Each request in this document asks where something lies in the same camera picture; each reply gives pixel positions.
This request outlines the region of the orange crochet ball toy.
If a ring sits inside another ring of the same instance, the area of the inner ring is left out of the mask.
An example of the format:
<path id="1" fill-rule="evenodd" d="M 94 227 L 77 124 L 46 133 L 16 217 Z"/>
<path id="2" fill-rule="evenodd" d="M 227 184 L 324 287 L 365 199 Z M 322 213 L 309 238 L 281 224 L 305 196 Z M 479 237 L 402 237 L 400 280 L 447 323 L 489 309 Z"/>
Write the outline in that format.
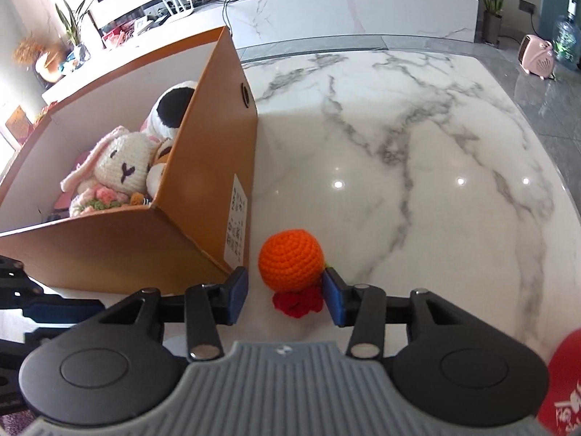
<path id="1" fill-rule="evenodd" d="M 325 266 L 318 240 L 304 229 L 272 235 L 258 256 L 258 270 L 273 293 L 274 307 L 294 319 L 322 311 Z"/>

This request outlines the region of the tiger plush toy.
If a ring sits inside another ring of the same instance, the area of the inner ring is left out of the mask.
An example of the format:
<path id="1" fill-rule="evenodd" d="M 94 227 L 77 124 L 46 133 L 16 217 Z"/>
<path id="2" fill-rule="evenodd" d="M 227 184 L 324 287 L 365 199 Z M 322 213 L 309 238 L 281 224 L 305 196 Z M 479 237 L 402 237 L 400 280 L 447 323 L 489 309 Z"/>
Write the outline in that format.
<path id="1" fill-rule="evenodd" d="M 146 177 L 146 191 L 151 200 L 155 198 L 159 186 L 161 186 L 162 175 L 166 169 L 172 147 L 173 140 L 166 138 L 155 147 L 155 151 L 151 155 Z"/>

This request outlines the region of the white pink crochet bunny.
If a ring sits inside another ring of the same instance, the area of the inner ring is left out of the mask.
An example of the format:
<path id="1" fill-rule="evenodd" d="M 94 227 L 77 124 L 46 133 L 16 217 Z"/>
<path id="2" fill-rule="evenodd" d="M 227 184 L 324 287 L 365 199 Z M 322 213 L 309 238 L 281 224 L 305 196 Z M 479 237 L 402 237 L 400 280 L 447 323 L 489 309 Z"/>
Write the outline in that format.
<path id="1" fill-rule="evenodd" d="M 72 195 L 70 217 L 110 210 L 143 198 L 150 158 L 159 141 L 119 126 L 107 133 L 60 183 Z"/>

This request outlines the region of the panda plush toy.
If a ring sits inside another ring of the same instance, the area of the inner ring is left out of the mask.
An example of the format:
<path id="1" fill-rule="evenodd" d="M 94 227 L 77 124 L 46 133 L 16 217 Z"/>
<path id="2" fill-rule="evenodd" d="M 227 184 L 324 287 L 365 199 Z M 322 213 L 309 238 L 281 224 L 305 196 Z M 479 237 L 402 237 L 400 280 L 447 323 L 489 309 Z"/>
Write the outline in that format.
<path id="1" fill-rule="evenodd" d="M 174 140 L 198 83 L 184 81 L 168 88 L 155 102 L 141 131 L 159 141 Z"/>

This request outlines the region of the white paper label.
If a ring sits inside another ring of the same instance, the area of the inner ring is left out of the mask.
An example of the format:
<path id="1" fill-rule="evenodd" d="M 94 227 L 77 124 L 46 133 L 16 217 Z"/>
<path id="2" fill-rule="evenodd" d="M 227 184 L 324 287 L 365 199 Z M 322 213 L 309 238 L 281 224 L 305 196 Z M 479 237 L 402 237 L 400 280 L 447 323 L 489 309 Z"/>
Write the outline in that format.
<path id="1" fill-rule="evenodd" d="M 248 201 L 244 189 L 235 174 L 228 206 L 224 262 L 235 269 L 244 264 L 245 235 Z"/>

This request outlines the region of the orange cardboard storage box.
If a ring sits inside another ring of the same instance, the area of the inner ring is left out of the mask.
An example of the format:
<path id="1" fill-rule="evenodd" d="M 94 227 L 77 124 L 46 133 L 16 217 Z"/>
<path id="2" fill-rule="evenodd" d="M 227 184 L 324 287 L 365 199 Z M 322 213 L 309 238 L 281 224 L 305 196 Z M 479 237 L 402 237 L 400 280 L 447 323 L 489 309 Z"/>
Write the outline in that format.
<path id="1" fill-rule="evenodd" d="M 225 28 L 100 76 L 1 181 L 1 252 L 53 288 L 179 293 L 249 259 L 258 116 Z"/>

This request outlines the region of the red ceramic mug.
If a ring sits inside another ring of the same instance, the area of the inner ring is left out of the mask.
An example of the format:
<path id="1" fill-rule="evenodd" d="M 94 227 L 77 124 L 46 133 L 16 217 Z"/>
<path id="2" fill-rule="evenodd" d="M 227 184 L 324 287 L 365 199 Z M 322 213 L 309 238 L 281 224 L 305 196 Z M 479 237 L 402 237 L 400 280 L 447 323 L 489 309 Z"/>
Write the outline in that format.
<path id="1" fill-rule="evenodd" d="M 538 420 L 552 435 L 580 430 L 580 330 L 569 334 L 549 361 L 549 390 Z"/>

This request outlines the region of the white marble tv cabinet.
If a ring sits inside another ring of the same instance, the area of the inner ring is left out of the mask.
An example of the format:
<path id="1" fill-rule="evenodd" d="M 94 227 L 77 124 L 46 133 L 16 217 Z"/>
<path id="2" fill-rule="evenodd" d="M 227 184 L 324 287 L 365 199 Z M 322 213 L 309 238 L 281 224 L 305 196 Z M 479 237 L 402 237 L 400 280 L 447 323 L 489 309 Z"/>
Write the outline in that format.
<path id="1" fill-rule="evenodd" d="M 115 49 L 95 51 L 43 93 L 50 104 L 153 50 L 228 26 L 236 48 L 327 36 L 421 36 L 474 40 L 478 0 L 232 0 L 210 3 Z"/>

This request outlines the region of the pink space heater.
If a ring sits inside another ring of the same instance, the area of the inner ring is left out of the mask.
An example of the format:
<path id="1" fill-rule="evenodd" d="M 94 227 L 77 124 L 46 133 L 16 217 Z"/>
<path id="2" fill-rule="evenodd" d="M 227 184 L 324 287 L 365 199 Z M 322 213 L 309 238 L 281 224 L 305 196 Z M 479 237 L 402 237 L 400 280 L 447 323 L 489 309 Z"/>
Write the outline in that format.
<path id="1" fill-rule="evenodd" d="M 553 77 L 556 58 L 554 58 L 552 43 L 535 35 L 525 35 L 522 40 L 518 62 L 528 75 L 535 75 L 541 80 Z"/>

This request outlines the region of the water dispenser bottle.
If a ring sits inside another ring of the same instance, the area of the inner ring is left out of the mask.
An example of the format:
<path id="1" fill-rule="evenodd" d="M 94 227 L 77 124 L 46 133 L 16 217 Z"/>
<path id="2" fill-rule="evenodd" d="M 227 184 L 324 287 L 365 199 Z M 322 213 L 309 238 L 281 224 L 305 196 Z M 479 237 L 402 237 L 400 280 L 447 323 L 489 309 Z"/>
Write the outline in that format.
<path id="1" fill-rule="evenodd" d="M 568 0 L 567 12 L 553 26 L 552 47 L 556 61 L 575 71 L 580 62 L 580 29 L 576 24 L 577 3 Z"/>

